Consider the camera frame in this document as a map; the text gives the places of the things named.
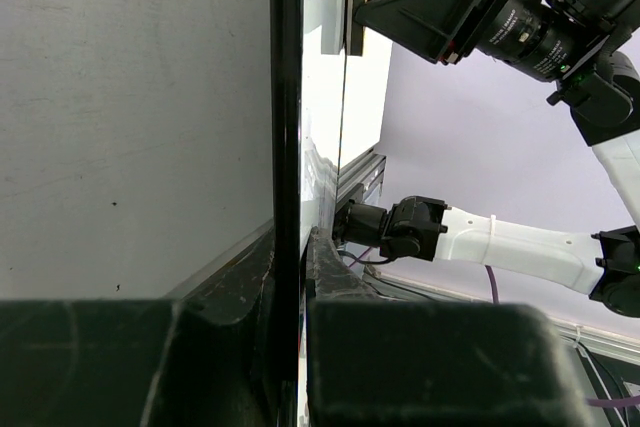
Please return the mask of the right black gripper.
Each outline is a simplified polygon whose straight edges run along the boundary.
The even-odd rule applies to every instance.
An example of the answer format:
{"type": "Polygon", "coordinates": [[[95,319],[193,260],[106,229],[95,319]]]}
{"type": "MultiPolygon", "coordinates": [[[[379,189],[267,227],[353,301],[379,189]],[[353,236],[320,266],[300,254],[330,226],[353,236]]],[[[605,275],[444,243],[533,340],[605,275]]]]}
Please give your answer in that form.
{"type": "Polygon", "coordinates": [[[365,0],[354,21],[431,63],[478,50],[540,82],[567,75],[600,43],[561,0],[365,0]]]}

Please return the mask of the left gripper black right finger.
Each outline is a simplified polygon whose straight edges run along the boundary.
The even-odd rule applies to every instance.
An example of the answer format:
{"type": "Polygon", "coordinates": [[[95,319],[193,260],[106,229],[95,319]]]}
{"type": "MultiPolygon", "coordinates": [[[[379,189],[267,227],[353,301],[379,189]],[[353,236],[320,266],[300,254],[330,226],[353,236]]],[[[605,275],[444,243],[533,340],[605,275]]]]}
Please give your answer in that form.
{"type": "Polygon", "coordinates": [[[589,426],[554,325],[526,305],[385,300],[313,229],[306,253],[314,426],[589,426]]]}

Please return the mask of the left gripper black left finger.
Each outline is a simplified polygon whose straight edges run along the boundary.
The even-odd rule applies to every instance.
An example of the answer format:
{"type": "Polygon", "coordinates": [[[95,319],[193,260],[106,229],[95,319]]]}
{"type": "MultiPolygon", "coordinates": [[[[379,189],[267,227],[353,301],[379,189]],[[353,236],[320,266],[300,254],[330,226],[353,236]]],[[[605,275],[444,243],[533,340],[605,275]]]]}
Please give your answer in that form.
{"type": "Polygon", "coordinates": [[[184,299],[1,305],[5,426],[272,426],[274,237],[184,299]]]}

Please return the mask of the yellow black whiteboard eraser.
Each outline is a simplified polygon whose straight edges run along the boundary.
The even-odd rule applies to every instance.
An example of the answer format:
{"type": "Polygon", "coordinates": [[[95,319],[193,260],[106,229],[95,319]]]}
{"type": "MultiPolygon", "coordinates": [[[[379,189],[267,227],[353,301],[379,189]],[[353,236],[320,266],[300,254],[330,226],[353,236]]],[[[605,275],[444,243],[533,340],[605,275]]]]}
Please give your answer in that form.
{"type": "Polygon", "coordinates": [[[365,27],[355,20],[366,0],[322,0],[321,53],[361,57],[365,27]]]}

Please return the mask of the black framed whiteboard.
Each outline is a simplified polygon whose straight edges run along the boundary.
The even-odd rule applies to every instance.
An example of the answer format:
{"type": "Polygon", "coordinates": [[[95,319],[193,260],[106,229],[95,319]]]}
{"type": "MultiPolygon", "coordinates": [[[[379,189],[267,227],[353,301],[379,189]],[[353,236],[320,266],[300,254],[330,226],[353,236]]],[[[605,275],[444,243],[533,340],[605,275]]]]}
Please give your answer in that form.
{"type": "Polygon", "coordinates": [[[1,305],[184,299],[272,234],[272,426],[294,425],[353,81],[321,24],[322,0],[1,0],[1,305]]]}

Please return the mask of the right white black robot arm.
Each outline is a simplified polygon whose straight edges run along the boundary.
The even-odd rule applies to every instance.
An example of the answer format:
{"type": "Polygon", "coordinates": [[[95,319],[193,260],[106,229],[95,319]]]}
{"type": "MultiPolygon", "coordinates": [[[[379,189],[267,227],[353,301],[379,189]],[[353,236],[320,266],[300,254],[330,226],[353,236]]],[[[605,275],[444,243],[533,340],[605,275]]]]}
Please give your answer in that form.
{"type": "MultiPolygon", "coordinates": [[[[540,81],[564,103],[632,218],[639,215],[639,76],[621,47],[639,0],[357,0],[352,22],[431,62],[480,51],[540,81]]],[[[420,196],[390,209],[354,200],[333,239],[403,257],[462,260],[545,279],[626,317],[639,314],[639,229],[595,234],[481,217],[420,196]]]]}

